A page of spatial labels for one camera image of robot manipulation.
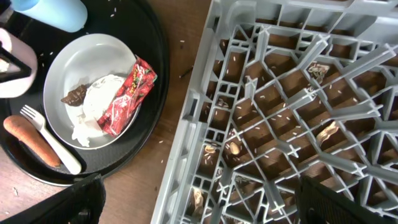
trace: fork handle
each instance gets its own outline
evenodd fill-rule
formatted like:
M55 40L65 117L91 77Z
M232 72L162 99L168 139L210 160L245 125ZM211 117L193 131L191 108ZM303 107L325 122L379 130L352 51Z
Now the fork handle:
M67 167L69 172L75 175L79 174L81 172L81 164L76 157L73 156L68 149L61 145L61 143L59 143L45 128L42 129L40 133L43 135L44 139L47 140L55 153L57 153L58 157Z

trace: light blue cup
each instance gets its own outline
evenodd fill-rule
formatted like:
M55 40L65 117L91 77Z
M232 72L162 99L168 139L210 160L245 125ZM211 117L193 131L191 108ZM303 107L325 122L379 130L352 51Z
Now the light blue cup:
M87 21L87 8L80 0L11 0L11 7L67 32L80 30Z

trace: carrot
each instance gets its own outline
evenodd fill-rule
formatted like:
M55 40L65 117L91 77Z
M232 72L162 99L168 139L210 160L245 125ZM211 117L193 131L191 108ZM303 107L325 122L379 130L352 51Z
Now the carrot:
M24 117L9 116L4 120L3 126L10 134L31 148L47 165L58 167L61 164L60 158L51 146Z

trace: black tray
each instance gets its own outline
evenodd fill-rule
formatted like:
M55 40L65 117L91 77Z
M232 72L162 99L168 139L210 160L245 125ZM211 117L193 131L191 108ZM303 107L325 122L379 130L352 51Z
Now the black tray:
M95 172L107 177L130 161L155 128L169 86L167 41L153 10L145 0L82 0L82 2L87 7L88 20L82 30L72 34L21 14L14 13L10 18L6 29L33 48L38 55L39 70L35 82L27 93L18 98L0 99L0 121L4 121L11 114L19 114L24 104L44 114L43 87L53 59L67 44L86 34L109 34L123 41L134 54L152 65L158 79L155 87L142 102L133 125L115 143L97 150L75 149L63 144L81 162L82 172L79 175L70 175L64 166L55 169L45 165L1 125L0 143L6 154L33 178L53 185L71 185Z

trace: white plate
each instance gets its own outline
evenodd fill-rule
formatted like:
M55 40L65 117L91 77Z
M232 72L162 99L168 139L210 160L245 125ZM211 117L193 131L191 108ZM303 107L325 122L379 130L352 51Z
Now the white plate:
M73 123L69 117L72 115L68 114L71 108L61 99L79 85L92 84L106 75L127 77L135 62L136 58L128 46L106 34L85 35L62 49L51 64L44 83L47 121L62 141L79 149L98 149L115 142L126 132L137 116L139 107L118 137L105 135L90 138L89 147L81 146L77 140L72 140Z

